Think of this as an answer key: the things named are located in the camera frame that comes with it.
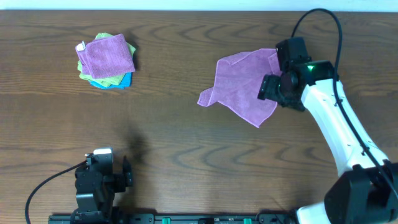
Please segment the purple microfiber cloth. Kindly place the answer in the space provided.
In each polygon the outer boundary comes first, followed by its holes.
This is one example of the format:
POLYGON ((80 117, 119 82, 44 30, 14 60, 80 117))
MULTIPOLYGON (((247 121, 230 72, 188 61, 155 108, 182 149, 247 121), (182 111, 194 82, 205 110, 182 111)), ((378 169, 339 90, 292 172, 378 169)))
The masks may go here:
POLYGON ((263 78, 281 73, 275 49, 223 57, 217 61, 213 86, 200 93, 198 104, 221 103, 258 128, 277 108, 275 101, 257 98, 263 78))

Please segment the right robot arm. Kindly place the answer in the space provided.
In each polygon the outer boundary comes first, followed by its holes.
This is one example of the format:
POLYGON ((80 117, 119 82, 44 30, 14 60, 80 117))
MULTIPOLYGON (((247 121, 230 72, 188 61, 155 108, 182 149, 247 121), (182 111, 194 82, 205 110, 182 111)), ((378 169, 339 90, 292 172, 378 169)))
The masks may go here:
POLYGON ((338 180, 322 202, 301 207, 294 223, 390 223, 397 220, 397 164, 367 134, 327 60, 274 63, 258 97, 307 110, 331 150, 338 180))

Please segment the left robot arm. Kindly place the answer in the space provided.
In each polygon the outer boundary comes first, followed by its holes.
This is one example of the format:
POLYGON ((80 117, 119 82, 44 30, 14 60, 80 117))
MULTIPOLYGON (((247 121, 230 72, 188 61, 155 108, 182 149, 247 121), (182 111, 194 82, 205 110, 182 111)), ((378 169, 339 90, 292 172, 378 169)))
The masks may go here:
POLYGON ((122 172, 113 172, 113 155, 88 154, 75 171, 78 208, 69 223, 127 223, 128 217, 113 205, 115 195, 132 186, 132 167, 124 158, 122 172))

